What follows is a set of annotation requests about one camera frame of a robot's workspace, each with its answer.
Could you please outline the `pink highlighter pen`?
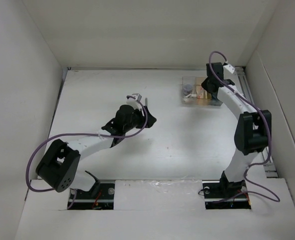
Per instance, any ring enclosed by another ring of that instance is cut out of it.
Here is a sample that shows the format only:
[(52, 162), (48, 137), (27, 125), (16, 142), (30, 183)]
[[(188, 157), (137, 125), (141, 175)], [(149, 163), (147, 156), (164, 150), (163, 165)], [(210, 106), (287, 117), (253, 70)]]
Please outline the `pink highlighter pen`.
[(198, 90), (197, 90), (197, 94), (198, 94), (198, 99), (204, 99), (204, 89), (201, 85), (198, 85)]

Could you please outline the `clear jar of paper clips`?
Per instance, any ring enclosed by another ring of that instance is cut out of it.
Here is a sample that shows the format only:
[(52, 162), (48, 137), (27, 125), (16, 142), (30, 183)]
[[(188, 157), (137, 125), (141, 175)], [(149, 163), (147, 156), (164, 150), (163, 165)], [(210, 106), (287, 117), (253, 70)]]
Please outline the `clear jar of paper clips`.
[(194, 89), (194, 85), (190, 84), (190, 83), (184, 83), (182, 85), (182, 92), (183, 95), (186, 96), (188, 94), (192, 94), (193, 93), (193, 89)]

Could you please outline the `clear small staples box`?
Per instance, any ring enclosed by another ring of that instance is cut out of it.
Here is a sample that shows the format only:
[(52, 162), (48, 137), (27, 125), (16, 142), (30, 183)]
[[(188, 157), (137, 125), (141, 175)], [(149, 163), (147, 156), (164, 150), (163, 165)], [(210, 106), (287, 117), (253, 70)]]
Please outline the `clear small staples box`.
[(191, 104), (194, 104), (194, 102), (195, 102), (195, 100), (194, 100), (193, 98), (190, 98), (190, 97), (184, 97), (184, 98), (183, 98), (183, 103), (184, 103), (184, 104), (189, 104), (189, 105), (191, 105)]

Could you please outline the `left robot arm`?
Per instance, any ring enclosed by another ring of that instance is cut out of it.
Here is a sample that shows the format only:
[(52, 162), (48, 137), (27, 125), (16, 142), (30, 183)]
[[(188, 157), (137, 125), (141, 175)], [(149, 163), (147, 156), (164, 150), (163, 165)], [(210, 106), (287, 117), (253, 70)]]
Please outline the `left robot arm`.
[(78, 170), (79, 163), (101, 150), (115, 147), (130, 130), (151, 128), (156, 121), (146, 106), (135, 109), (128, 104), (121, 105), (115, 117), (93, 136), (70, 142), (54, 140), (36, 167), (36, 173), (58, 193), (78, 189), (87, 198), (94, 198), (99, 193), (99, 180), (88, 171)]

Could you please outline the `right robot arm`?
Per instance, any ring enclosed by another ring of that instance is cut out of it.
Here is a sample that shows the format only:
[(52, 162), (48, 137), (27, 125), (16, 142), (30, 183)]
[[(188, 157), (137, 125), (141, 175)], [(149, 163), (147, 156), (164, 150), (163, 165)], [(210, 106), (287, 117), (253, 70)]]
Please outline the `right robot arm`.
[(206, 78), (201, 84), (212, 98), (224, 103), (237, 118), (235, 152), (218, 185), (224, 197), (230, 197), (242, 188), (247, 172), (255, 165), (254, 158), (272, 145), (271, 112), (256, 107), (237, 90), (232, 80), (224, 78), (224, 70), (232, 69), (227, 62), (207, 63)]

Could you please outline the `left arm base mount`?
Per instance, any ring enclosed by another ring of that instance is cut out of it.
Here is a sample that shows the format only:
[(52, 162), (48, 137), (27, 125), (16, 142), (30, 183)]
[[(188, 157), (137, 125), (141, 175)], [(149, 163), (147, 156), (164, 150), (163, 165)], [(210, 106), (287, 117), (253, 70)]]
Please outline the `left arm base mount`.
[(89, 171), (78, 173), (74, 182), (77, 188), (71, 188), (68, 210), (113, 210), (115, 184), (114, 180), (99, 180)]

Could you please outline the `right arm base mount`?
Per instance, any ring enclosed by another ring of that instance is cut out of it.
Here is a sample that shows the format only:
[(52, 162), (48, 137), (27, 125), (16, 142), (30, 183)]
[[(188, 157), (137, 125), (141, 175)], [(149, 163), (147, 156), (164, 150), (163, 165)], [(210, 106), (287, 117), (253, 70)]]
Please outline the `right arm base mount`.
[(228, 182), (224, 174), (219, 180), (202, 180), (198, 194), (204, 197), (206, 210), (251, 209), (245, 181)]

